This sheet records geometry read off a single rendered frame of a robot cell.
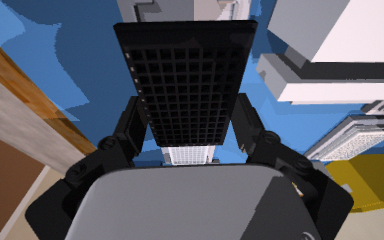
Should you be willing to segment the yellow open-top bin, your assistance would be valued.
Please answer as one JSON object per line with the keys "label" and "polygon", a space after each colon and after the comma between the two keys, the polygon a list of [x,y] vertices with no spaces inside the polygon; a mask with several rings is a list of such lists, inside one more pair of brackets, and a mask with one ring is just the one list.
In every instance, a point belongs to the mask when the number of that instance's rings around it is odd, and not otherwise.
{"label": "yellow open-top bin", "polygon": [[349,213],[384,208],[384,154],[356,155],[349,160],[335,160],[325,167],[352,196],[354,205]]}

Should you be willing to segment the blue bench mat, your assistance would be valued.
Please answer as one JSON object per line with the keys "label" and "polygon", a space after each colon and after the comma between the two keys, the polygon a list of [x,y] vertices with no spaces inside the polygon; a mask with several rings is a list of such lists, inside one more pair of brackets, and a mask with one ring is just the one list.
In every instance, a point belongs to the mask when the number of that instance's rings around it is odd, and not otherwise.
{"label": "blue bench mat", "polygon": [[[368,103],[298,104],[277,101],[256,67],[261,54],[288,44],[266,26],[275,0],[252,0],[258,22],[239,93],[246,93],[266,130],[305,154]],[[117,0],[0,0],[0,47],[97,148],[112,136],[131,96],[138,96],[113,26],[124,23]],[[138,96],[139,97],[139,96]],[[245,163],[230,120],[212,160]]]}

